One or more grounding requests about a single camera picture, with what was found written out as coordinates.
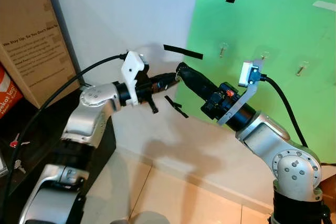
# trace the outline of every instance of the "keys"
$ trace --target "keys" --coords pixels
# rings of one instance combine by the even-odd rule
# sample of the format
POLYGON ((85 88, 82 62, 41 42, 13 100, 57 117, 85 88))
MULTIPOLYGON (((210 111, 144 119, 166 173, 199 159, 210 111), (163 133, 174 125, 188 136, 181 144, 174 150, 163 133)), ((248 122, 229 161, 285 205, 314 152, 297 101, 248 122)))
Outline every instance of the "keys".
MULTIPOLYGON (((17 144, 18 144, 17 139, 18 139, 18 138, 19 138, 19 133, 17 133, 15 139, 14 139, 13 141, 10 142, 10 144, 9 144, 10 147, 15 148, 15 147, 17 146, 17 144)), ((23 143, 21 143, 21 145, 25 145, 25 144, 30 144, 30 142, 23 142, 23 143)))
POLYGON ((14 165, 14 169, 19 169, 21 172, 23 172, 24 174, 26 173, 26 170, 24 170, 24 168, 21 165, 21 160, 17 159, 15 161, 15 165, 14 165))

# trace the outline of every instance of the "baseboard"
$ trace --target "baseboard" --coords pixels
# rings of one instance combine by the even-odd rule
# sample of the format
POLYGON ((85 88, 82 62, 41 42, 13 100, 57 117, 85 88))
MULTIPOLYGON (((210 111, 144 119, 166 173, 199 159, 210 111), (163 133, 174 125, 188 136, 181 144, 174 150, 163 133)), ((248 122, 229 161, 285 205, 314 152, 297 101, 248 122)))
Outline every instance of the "baseboard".
POLYGON ((158 170, 161 170, 167 174, 170 174, 174 177, 177 177, 181 180, 187 181, 191 184, 194 184, 200 188, 203 188, 205 190, 208 190, 212 193, 215 193, 219 196, 222 196, 223 198, 226 198, 228 200, 231 200, 233 202, 236 202, 238 204, 242 204, 243 206, 246 206, 248 208, 251 208, 253 210, 256 210, 258 212, 261 212, 263 214, 271 214, 273 212, 273 206, 268 205, 266 203, 263 203, 261 201, 252 199, 246 195, 240 194, 234 190, 231 190, 229 188, 220 186, 218 184, 212 183, 209 180, 206 180, 204 178, 199 178, 195 175, 190 175, 185 172, 182 172, 176 168, 167 166, 166 164, 160 162, 160 161, 155 161, 151 159, 148 156, 141 155, 138 153, 134 153, 122 146, 117 145, 117 150, 118 153, 122 155, 129 156, 130 158, 142 162, 144 164, 150 165, 155 167, 158 170))

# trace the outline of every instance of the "tiled floor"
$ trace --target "tiled floor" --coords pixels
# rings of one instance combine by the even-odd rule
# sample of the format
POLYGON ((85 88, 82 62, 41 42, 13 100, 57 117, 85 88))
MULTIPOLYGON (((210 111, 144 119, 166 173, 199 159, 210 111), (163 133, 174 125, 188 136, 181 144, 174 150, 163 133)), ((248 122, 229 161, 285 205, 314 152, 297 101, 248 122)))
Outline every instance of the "tiled floor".
POLYGON ((89 191, 82 224, 267 224, 267 217, 116 152, 89 191))

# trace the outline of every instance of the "black cable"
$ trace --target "black cable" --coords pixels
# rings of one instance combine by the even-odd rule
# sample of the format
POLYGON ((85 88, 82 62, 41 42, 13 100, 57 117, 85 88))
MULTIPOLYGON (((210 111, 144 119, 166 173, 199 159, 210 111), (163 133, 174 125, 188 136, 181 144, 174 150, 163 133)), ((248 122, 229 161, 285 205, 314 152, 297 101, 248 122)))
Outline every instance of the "black cable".
POLYGON ((294 126, 294 129, 296 131, 296 133, 298 134, 299 136, 299 139, 301 141, 301 144, 305 147, 308 147, 307 145, 307 142, 305 140, 305 138, 303 137, 302 135, 302 132, 300 130, 300 127, 298 125, 298 122, 296 121, 295 119, 295 116, 294 116, 294 113, 293 113, 293 110, 292 108, 290 107, 290 104, 285 96, 285 94, 283 93, 283 91, 281 90, 281 88, 279 87, 279 85, 277 85, 277 83, 275 81, 273 81, 271 78, 267 77, 265 74, 261 74, 261 77, 260 77, 260 80, 261 81, 267 81, 269 84, 272 85, 272 87, 278 92, 279 96, 281 97, 282 99, 282 102, 284 103, 286 109, 287 109, 287 112, 288 112, 288 115, 290 117, 290 120, 292 121, 292 124, 294 126))
POLYGON ((29 120, 29 122, 26 124, 26 126, 24 127, 24 129, 21 131, 18 139, 17 139, 17 146, 14 149, 14 152, 12 154, 12 159, 10 162, 10 166, 8 167, 8 176, 7 176, 7 180, 6 180, 6 187, 5 187, 5 192, 4 192, 4 198, 3 198, 3 203, 2 203, 2 209, 1 209, 1 215, 0 215, 0 221, 4 221, 4 214, 5 214, 5 208, 6 208, 6 203, 9 197, 9 192, 10 192, 10 184, 12 182, 13 179, 13 173, 14 173, 14 165, 15 165, 15 161, 18 158, 18 154, 19 154, 19 150, 21 147, 21 143, 23 142, 24 136, 27 133, 28 129, 30 128, 30 126, 34 123, 34 121, 38 118, 38 116, 41 114, 41 112, 49 105, 49 103, 56 97, 58 96, 66 87, 68 87, 70 84, 72 84, 74 81, 76 81, 79 77, 81 77, 83 74, 85 74, 86 72, 90 71, 91 69, 105 63, 111 60, 115 60, 115 59, 122 59, 124 60, 126 58, 127 54, 120 54, 117 56, 112 56, 109 58, 106 58, 104 60, 98 61, 95 64, 91 65, 90 67, 84 69, 83 71, 79 72, 78 74, 76 74, 74 77, 72 77, 69 81, 67 81, 62 87, 60 87, 52 96, 50 96, 48 98, 48 100, 41 106, 41 108, 35 113, 35 115, 29 120))

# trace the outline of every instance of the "red object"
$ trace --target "red object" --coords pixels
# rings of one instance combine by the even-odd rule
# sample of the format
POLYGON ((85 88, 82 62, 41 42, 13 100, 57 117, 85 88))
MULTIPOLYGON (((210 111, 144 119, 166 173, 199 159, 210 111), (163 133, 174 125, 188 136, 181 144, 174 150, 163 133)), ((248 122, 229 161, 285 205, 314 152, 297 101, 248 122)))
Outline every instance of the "red object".
POLYGON ((10 145, 10 147, 15 148, 17 146, 17 143, 18 143, 18 141, 14 140, 14 141, 11 141, 11 143, 9 145, 10 145))
POLYGON ((229 96, 229 97, 233 97, 235 95, 235 92, 233 92, 232 90, 226 90, 226 94, 229 96))
POLYGON ((0 118, 22 98, 22 94, 0 65, 0 118))

